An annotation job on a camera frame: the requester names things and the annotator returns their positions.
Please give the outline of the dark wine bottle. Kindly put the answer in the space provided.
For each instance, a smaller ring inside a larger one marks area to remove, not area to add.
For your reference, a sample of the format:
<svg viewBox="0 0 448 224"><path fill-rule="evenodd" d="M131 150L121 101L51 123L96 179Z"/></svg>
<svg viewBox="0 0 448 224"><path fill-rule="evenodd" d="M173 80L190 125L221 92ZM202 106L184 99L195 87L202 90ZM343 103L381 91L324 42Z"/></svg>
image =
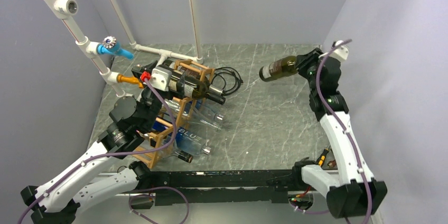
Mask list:
<svg viewBox="0 0 448 224"><path fill-rule="evenodd" d="M220 105L226 102L225 97L211 90L205 82L179 71L172 71L169 90L176 93L178 98L189 97L195 100L206 98Z"/></svg>
<svg viewBox="0 0 448 224"><path fill-rule="evenodd" d="M168 66L168 67L170 67L172 69L175 68L175 61L173 61L173 60L167 59L162 64L166 65L166 66ZM200 79L200 73L199 72L196 72L194 70L188 69L188 68L183 67L183 66L178 66L176 69L179 72L185 73L187 76L191 76L191 77ZM207 76L205 76L204 82L205 82L206 86L208 87L208 89L210 90L211 93L213 93L214 95L223 96L223 89L220 89L220 88L212 85L210 80L209 80L209 78Z"/></svg>

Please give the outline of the dark wine bottle front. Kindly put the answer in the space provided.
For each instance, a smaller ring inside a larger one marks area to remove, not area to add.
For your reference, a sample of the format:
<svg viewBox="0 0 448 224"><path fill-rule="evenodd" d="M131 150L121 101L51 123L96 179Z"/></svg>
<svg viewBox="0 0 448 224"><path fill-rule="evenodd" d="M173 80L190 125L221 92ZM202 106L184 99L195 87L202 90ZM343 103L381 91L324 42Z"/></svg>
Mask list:
<svg viewBox="0 0 448 224"><path fill-rule="evenodd" d="M175 61L173 61L173 60L167 59L162 64L166 65L166 66L168 66L168 67L170 67L172 69L175 68ZM176 69L179 72L185 73L187 76L191 76L191 77L200 79L200 73L199 72L196 72L194 70L188 69L188 68L183 67L183 66L178 66ZM206 86L208 87L208 89L210 90L211 93L213 93L214 95L223 96L223 89L220 89L220 88L212 85L210 80L209 80L209 78L207 76L205 76L204 82L205 82Z"/></svg>

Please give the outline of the wooden wine rack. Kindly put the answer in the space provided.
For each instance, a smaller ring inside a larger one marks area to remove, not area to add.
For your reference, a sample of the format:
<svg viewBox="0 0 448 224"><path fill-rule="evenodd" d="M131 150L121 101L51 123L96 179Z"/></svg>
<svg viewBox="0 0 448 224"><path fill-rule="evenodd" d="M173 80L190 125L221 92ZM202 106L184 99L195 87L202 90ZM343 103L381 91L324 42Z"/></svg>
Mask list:
<svg viewBox="0 0 448 224"><path fill-rule="evenodd" d="M175 68L172 69L166 65L160 64L162 68L169 69L171 71L177 71L178 66L183 66L188 69L194 70L196 72L200 73L200 81L204 82L205 76L207 76L211 82L211 78L214 76L214 68L209 68L206 66L203 66L201 64L198 64L192 60L176 60L175 61ZM177 129L187 123L186 118L189 117L189 115L193 114L192 111L187 111L186 107L189 102L193 102L195 104L198 100L184 97L184 98L178 98L177 94L174 93L175 96L173 99L165 99L165 102L167 103L169 109L173 113L174 116L174 122L176 123ZM173 123L169 122L168 119L169 112L168 109L163 105L161 108L161 111L158 114L158 117L156 119L156 122L154 123L154 129L148 134L145 134L145 138L150 142L151 147L156 148L163 146L164 144L169 142L169 136L171 136L173 132ZM153 168L159 161L162 160L162 158L159 156L158 151L152 152L152 153L146 153L146 154L140 154L140 155L133 155L133 157L137 158L138 160L144 162L148 168Z"/></svg>

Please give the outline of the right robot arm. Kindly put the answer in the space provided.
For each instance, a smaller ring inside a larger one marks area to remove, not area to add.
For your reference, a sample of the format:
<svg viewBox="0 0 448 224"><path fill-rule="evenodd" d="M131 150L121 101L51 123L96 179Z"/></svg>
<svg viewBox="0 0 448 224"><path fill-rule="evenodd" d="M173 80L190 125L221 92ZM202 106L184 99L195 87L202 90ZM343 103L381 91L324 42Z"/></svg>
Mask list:
<svg viewBox="0 0 448 224"><path fill-rule="evenodd" d="M291 183L298 190L311 186L326 199L335 218L368 217L378 210L387 194L384 181L378 181L359 149L351 126L348 105L338 91L341 62L315 48L296 57L295 69L310 88L310 107L324 129L337 163L331 175L317 161L298 161Z"/></svg>

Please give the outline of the green wine bottle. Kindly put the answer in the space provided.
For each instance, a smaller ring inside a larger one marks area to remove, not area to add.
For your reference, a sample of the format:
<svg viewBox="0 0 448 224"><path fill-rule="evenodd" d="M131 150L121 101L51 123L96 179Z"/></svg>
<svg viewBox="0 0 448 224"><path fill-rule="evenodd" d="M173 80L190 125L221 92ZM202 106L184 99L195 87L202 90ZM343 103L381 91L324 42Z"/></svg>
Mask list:
<svg viewBox="0 0 448 224"><path fill-rule="evenodd" d="M285 78L297 74L295 69L296 56L287 56L276 60L259 70L259 77L264 82L271 82L280 78Z"/></svg>

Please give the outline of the tall blue square bottle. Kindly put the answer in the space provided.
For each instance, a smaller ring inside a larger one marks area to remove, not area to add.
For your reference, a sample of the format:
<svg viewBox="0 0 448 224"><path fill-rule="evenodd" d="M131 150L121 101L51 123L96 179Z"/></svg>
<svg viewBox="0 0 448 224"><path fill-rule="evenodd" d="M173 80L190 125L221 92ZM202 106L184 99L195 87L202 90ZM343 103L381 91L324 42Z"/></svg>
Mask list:
<svg viewBox="0 0 448 224"><path fill-rule="evenodd" d="M218 111L215 111L212 107L207 105L205 102L202 102L201 100L198 100L195 105L193 105L193 102L189 102L190 109L193 110L193 114L202 114L205 116L212 116L212 115L221 115L224 119L224 115L219 113Z"/></svg>

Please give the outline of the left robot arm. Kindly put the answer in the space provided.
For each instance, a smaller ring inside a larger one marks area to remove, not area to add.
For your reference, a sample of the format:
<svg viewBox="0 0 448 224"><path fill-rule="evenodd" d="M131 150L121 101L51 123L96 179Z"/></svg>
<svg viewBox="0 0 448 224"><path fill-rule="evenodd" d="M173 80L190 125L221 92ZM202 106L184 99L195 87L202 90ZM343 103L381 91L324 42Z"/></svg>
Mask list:
<svg viewBox="0 0 448 224"><path fill-rule="evenodd" d="M18 223L28 212L33 223L73 223L78 215L108 198L133 189L145 192L151 187L149 169L142 162L134 162L117 175L92 183L103 170L134 154L144 141L142 134L152 130L170 96L173 73L169 67L154 62L136 67L133 73L144 85L141 98L119 98L109 113L113 122L82 156L49 182L21 191L27 209Z"/></svg>

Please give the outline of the clear liquor bottle black cap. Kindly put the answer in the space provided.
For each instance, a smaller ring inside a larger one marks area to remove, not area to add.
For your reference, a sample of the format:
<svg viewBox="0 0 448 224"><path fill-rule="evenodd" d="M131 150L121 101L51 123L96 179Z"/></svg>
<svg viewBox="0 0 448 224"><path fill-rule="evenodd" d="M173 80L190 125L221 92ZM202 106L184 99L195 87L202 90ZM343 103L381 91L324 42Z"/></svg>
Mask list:
<svg viewBox="0 0 448 224"><path fill-rule="evenodd" d="M161 158L169 158L169 157L176 157L184 162L191 163L193 161L194 156L178 149L175 146L170 146L167 148L164 148L160 151L159 156Z"/></svg>

